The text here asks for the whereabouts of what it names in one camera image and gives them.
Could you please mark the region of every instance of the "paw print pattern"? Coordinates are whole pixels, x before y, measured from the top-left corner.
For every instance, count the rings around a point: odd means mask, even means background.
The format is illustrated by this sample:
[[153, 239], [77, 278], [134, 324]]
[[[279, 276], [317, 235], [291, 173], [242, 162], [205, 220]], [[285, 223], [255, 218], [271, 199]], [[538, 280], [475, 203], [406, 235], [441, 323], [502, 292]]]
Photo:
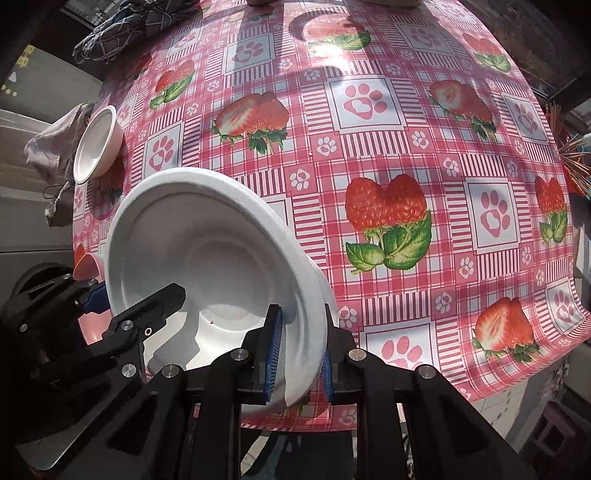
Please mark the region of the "paw print pattern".
[[574, 308], [570, 304], [569, 295], [565, 295], [562, 290], [554, 294], [554, 304], [558, 307], [556, 316], [562, 322], [571, 323], [571, 317], [574, 315]]
[[480, 223], [495, 238], [501, 236], [501, 230], [507, 230], [511, 224], [511, 217], [507, 214], [507, 202], [499, 201], [496, 190], [490, 194], [482, 192], [480, 204], [484, 213], [480, 216]]
[[429, 146], [429, 140], [427, 140], [425, 136], [425, 132], [415, 132], [413, 133], [410, 138], [413, 141], [413, 145], [415, 147], [421, 147], [423, 150]]
[[343, 408], [339, 414], [339, 423], [346, 427], [350, 427], [354, 423], [357, 423], [357, 408]]
[[343, 104], [345, 110], [363, 120], [370, 120], [374, 112], [384, 113], [388, 109], [386, 102], [382, 101], [384, 97], [382, 92], [379, 90], [370, 92], [367, 83], [361, 83], [358, 87], [349, 85], [345, 89], [345, 95], [350, 99]]
[[458, 273], [464, 278], [468, 278], [474, 273], [474, 262], [470, 260], [470, 257], [464, 257], [460, 260]]
[[320, 155], [328, 157], [331, 153], [336, 152], [336, 142], [330, 137], [319, 138], [316, 151]]
[[498, 90], [499, 87], [496, 84], [496, 82], [494, 80], [491, 79], [486, 79], [486, 84], [488, 85], [488, 88], [490, 88], [491, 90]]
[[198, 103], [193, 103], [192, 105], [189, 105], [187, 107], [187, 115], [188, 116], [195, 115], [197, 113], [197, 109], [198, 108], [199, 108], [199, 104]]
[[458, 174], [460, 173], [460, 167], [459, 167], [457, 161], [452, 160], [449, 157], [446, 157], [446, 159], [443, 160], [443, 168], [445, 168], [445, 171], [446, 171], [448, 177], [457, 177]]
[[162, 139], [156, 141], [154, 146], [152, 147], [153, 155], [148, 160], [148, 164], [156, 171], [160, 171], [162, 169], [162, 165], [169, 162], [173, 155], [174, 155], [174, 140], [172, 138], [168, 138], [168, 136], [163, 136]]
[[414, 60], [414, 53], [412, 50], [400, 50], [400, 56], [404, 60]]
[[193, 40], [195, 40], [197, 34], [195, 30], [191, 30], [188, 34], [186, 34], [183, 38], [181, 38], [178, 42], [175, 43], [174, 48], [183, 48], [184, 46], [190, 44]]
[[531, 260], [531, 248], [524, 247], [523, 251], [521, 252], [521, 261], [524, 263], [524, 265], [529, 265]]
[[519, 177], [519, 173], [517, 172], [517, 165], [513, 160], [509, 160], [505, 164], [505, 167], [507, 169], [507, 175], [509, 175], [510, 177], [512, 177], [514, 179]]
[[308, 82], [313, 82], [315, 80], [318, 80], [320, 78], [320, 70], [316, 70], [316, 69], [306, 70], [304, 72], [304, 78]]
[[277, 67], [279, 67], [280, 70], [287, 70], [293, 66], [293, 64], [294, 63], [291, 61], [291, 59], [283, 59], [277, 64]]
[[437, 39], [435, 34], [422, 28], [411, 28], [410, 36], [414, 41], [419, 42], [426, 47], [438, 47], [441, 45], [441, 42]]
[[423, 349], [420, 345], [410, 348], [410, 338], [403, 335], [394, 344], [393, 340], [387, 340], [382, 347], [382, 358], [387, 364], [396, 365], [400, 368], [414, 370], [422, 362]]
[[539, 287], [544, 285], [544, 272], [542, 270], [538, 270], [535, 274], [535, 283]]
[[212, 91], [216, 90], [219, 86], [220, 86], [219, 80], [212, 80], [211, 82], [209, 82], [209, 84], [207, 86], [207, 91], [212, 92]]
[[471, 61], [469, 61], [469, 60], [461, 59], [460, 60], [460, 65], [462, 65], [462, 67], [465, 70], [472, 70], [472, 67], [473, 67], [474, 64]]
[[339, 310], [339, 326], [341, 328], [351, 328], [357, 323], [357, 310], [343, 307]]
[[447, 313], [452, 309], [452, 297], [444, 291], [435, 299], [435, 309], [439, 313]]
[[298, 171], [295, 171], [290, 175], [291, 186], [295, 187], [298, 192], [300, 190], [305, 190], [310, 186], [310, 174], [303, 170], [302, 168], [298, 168]]
[[523, 155], [525, 153], [525, 147], [524, 147], [523, 142], [521, 140], [516, 138], [515, 140], [513, 140], [513, 144], [515, 145], [515, 151], [519, 155]]
[[118, 118], [120, 122], [124, 122], [127, 117], [129, 116], [129, 113], [131, 112], [131, 107], [129, 105], [125, 105], [121, 111], [119, 112]]
[[515, 103], [513, 108], [517, 112], [517, 122], [527, 131], [529, 134], [533, 134], [534, 131], [539, 129], [537, 122], [534, 120], [534, 114], [528, 112], [522, 103]]
[[398, 65], [390, 63], [386, 65], [386, 72], [388, 72], [390, 75], [396, 76], [401, 74], [402, 69]]
[[248, 63], [251, 58], [258, 57], [261, 53], [263, 53], [262, 43], [250, 41], [246, 45], [238, 45], [232, 60], [236, 63]]
[[459, 391], [466, 400], [470, 400], [470, 397], [472, 396], [472, 394], [469, 393], [465, 388], [460, 388]]
[[74, 194], [74, 210], [78, 210], [82, 206], [82, 189], [77, 188], [76, 193]]

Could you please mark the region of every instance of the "table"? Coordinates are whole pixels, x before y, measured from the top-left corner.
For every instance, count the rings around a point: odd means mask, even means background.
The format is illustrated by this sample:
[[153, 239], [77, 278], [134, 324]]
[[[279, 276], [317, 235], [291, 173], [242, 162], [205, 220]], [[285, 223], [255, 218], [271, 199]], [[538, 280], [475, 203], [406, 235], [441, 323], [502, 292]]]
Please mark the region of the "table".
[[[77, 256], [142, 179], [211, 168], [282, 216], [335, 292], [342, 328], [387, 363], [435, 365], [469, 400], [590, 335], [572, 278], [566, 184], [519, 68], [455, 0], [203, 3], [114, 65], [95, 113], [125, 131], [76, 188]], [[248, 426], [356, 427], [316, 384]]]

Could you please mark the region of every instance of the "small white bowl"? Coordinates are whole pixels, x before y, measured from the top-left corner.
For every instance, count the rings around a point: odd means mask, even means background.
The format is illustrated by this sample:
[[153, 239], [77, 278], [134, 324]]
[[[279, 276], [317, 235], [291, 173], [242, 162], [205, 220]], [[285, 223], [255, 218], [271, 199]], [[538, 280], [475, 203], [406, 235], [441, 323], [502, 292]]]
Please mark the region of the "small white bowl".
[[104, 175], [111, 167], [123, 142], [117, 110], [108, 105], [96, 114], [82, 135], [74, 157], [74, 180], [84, 183]]

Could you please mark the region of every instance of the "white bowl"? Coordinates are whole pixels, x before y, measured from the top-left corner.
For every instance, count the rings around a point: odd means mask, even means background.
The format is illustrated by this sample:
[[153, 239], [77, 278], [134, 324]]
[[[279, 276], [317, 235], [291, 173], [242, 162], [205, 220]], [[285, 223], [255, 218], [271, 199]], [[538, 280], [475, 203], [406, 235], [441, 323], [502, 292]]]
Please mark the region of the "white bowl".
[[104, 175], [111, 167], [123, 142], [117, 110], [108, 105], [96, 114], [82, 135], [74, 157], [74, 180], [84, 183]]
[[144, 342], [150, 371], [167, 363], [209, 365], [241, 346], [247, 331], [263, 325], [268, 305], [277, 303], [284, 330], [275, 390], [266, 406], [243, 410], [280, 411], [308, 392], [326, 349], [328, 284], [319, 285], [322, 272], [247, 187], [201, 168], [156, 173], [117, 210], [108, 251], [114, 314], [171, 282], [186, 290], [181, 311]]

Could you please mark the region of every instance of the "bowl rim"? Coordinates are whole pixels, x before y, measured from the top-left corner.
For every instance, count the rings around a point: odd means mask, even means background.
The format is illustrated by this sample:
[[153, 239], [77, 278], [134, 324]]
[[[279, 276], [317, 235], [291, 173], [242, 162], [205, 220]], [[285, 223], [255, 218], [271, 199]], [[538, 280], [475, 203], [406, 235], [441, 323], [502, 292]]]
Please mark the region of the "bowl rim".
[[[97, 160], [94, 162], [92, 167], [89, 169], [87, 175], [78, 175], [80, 173], [79, 172], [79, 170], [80, 170], [80, 156], [82, 154], [82, 149], [80, 148], [80, 146], [83, 145], [84, 140], [86, 139], [87, 135], [89, 136], [92, 133], [93, 127], [96, 125], [96, 122], [98, 121], [98, 119], [105, 116], [105, 115], [111, 115], [111, 125], [109, 126], [109, 134], [107, 135], [107, 139], [106, 139], [105, 143], [103, 144], [103, 148], [100, 151], [100, 155], [98, 156]], [[90, 121], [90, 123], [86, 127], [86, 130], [84, 130], [84, 133], [82, 134], [82, 137], [80, 138], [80, 142], [78, 143], [78, 148], [76, 149], [76, 155], [74, 156], [73, 174], [74, 174], [74, 180], [76, 181], [77, 184], [81, 184], [81, 183], [86, 182], [92, 176], [92, 174], [95, 172], [96, 168], [99, 166], [100, 161], [103, 159], [103, 156], [105, 155], [105, 150], [107, 148], [107, 145], [109, 145], [109, 142], [111, 141], [111, 138], [113, 137], [113, 132], [115, 130], [115, 123], [116, 122], [117, 122], [116, 108], [113, 105], [107, 105], [106, 107], [101, 109], [95, 115], [95, 117]]]
[[[121, 307], [125, 305], [123, 293], [120, 288], [117, 288], [121, 281], [119, 276], [116, 275], [116, 270], [119, 268], [119, 265], [117, 265], [118, 260], [111, 255], [113, 243], [121, 242], [118, 239], [118, 226], [124, 219], [129, 206], [137, 198], [162, 184], [174, 181], [198, 185], [212, 193], [215, 192], [223, 196], [223, 200], [220, 201], [226, 202], [256, 223], [257, 227], [269, 238], [269, 241], [275, 245], [290, 268], [300, 291], [301, 301], [297, 302], [298, 311], [309, 320], [308, 322], [301, 322], [302, 327], [295, 343], [297, 347], [295, 351], [289, 352], [290, 360], [285, 360], [283, 395], [275, 399], [273, 398], [275, 395], [273, 395], [271, 401], [265, 406], [243, 406], [243, 410], [245, 414], [270, 413], [275, 411], [283, 400], [287, 405], [294, 404], [310, 390], [322, 367], [327, 336], [324, 298], [316, 278], [317, 273], [312, 269], [309, 257], [302, 250], [292, 232], [288, 230], [282, 219], [265, 200], [233, 178], [205, 168], [175, 167], [149, 176], [129, 192], [113, 217], [107, 238], [107, 251], [109, 254], [105, 262], [105, 279], [113, 313], [120, 313]], [[130, 225], [135, 218], [137, 217], [134, 216], [134, 218], [130, 219]], [[285, 327], [284, 332], [287, 336], [287, 325]], [[282, 340], [282, 350], [285, 352], [284, 342], [285, 340]], [[293, 379], [289, 380], [291, 384], [289, 389], [287, 385], [288, 377]]]

